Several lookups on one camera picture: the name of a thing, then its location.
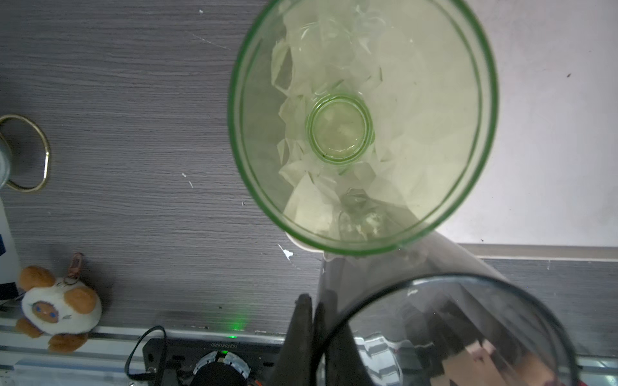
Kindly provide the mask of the tall green plastic cup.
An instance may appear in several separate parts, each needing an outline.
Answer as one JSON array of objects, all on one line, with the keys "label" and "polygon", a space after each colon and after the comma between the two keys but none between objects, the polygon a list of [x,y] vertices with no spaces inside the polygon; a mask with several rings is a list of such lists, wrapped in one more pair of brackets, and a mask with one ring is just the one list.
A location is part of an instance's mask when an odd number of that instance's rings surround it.
[{"label": "tall green plastic cup", "polygon": [[229,139],[284,233],[364,256],[460,207],[498,106],[489,41],[465,1],[270,1],[233,69]]}]

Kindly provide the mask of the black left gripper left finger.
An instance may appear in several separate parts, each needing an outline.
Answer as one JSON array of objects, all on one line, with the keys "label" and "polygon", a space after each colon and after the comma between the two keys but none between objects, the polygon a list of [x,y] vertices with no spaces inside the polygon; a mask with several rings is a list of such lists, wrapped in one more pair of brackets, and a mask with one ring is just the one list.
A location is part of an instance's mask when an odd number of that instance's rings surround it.
[{"label": "black left gripper left finger", "polygon": [[309,385],[313,344],[313,307],[309,294],[296,302],[286,338],[267,385]]}]

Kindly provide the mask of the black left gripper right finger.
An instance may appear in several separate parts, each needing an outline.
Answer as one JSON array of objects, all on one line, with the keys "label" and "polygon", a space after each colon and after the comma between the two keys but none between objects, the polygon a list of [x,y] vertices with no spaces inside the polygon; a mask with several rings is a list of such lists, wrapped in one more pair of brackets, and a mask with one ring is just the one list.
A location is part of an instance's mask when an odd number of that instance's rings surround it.
[{"label": "black left gripper right finger", "polygon": [[326,350],[326,385],[374,386],[348,324],[334,334]]}]

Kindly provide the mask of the beige plastic tray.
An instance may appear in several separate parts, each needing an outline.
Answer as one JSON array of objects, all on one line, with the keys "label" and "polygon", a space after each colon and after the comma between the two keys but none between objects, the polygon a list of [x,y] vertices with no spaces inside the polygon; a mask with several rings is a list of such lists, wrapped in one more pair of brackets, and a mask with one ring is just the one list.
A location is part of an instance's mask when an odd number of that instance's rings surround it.
[{"label": "beige plastic tray", "polygon": [[497,69],[497,128],[437,228],[466,244],[616,250],[616,2],[465,2]]}]

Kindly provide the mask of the dark grey plastic cup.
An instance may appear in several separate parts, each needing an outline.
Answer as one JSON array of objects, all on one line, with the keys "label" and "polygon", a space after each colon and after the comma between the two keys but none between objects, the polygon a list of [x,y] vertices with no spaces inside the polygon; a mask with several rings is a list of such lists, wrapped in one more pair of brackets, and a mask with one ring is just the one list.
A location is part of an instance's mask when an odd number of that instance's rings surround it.
[{"label": "dark grey plastic cup", "polygon": [[327,253],[313,383],[348,324],[374,385],[576,385],[575,349],[554,314],[438,233],[366,257]]}]

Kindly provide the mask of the brown white plush keychain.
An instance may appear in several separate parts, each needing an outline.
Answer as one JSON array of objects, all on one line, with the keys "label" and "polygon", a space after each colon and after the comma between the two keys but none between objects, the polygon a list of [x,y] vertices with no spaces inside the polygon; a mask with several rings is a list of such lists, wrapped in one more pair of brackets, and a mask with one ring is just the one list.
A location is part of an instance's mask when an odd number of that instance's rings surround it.
[{"label": "brown white plush keychain", "polygon": [[80,279],[84,257],[75,253],[63,277],[36,265],[24,268],[19,275],[23,316],[15,329],[32,339],[49,335],[50,352],[75,352],[100,322],[101,299]]}]

